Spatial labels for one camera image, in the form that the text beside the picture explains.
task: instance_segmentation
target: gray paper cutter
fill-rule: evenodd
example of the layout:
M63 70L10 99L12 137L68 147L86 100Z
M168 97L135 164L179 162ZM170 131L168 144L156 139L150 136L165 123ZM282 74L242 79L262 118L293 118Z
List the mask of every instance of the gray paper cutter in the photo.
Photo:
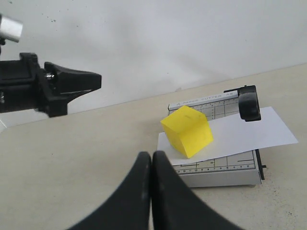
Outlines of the gray paper cutter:
M208 121L239 113L236 91L173 103L168 106L168 113L183 105L206 114ZM189 187L214 187L261 184L264 167L259 150L255 149L228 157L175 165L174 169Z

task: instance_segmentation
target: paper cutter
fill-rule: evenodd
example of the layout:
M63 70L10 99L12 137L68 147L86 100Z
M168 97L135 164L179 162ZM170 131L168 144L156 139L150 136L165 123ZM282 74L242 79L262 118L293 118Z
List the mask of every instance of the paper cutter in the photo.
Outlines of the paper cutter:
M186 105L206 114L208 121L238 114L236 91L197 98L168 106L169 114ZM228 157L173 166L189 187L256 185L264 180L258 149Z

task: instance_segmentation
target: beige tabletop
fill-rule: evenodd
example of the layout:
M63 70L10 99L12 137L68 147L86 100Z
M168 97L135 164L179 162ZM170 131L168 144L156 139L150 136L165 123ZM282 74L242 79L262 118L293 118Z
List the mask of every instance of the beige tabletop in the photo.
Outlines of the beige tabletop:
M0 229L62 230L116 189L141 150L157 148L169 103L255 84L299 143L261 149L255 187L193 191L247 230L307 229L307 64L9 128L0 134Z

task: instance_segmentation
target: white wall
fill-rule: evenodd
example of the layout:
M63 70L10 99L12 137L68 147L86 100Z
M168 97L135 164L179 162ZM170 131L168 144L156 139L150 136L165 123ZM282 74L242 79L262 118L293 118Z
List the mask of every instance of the white wall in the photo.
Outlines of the white wall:
M103 76L70 113L307 62L302 0L1 0L31 51Z

